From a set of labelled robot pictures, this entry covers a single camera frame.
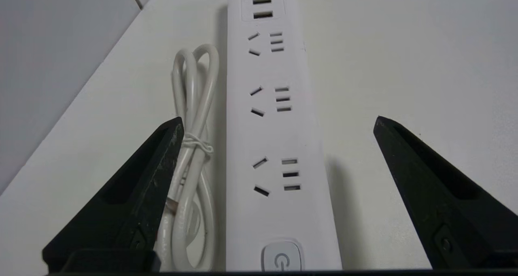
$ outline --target power button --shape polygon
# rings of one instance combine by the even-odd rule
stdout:
[[[300,271],[300,251],[293,242],[275,242],[263,250],[264,271]]]

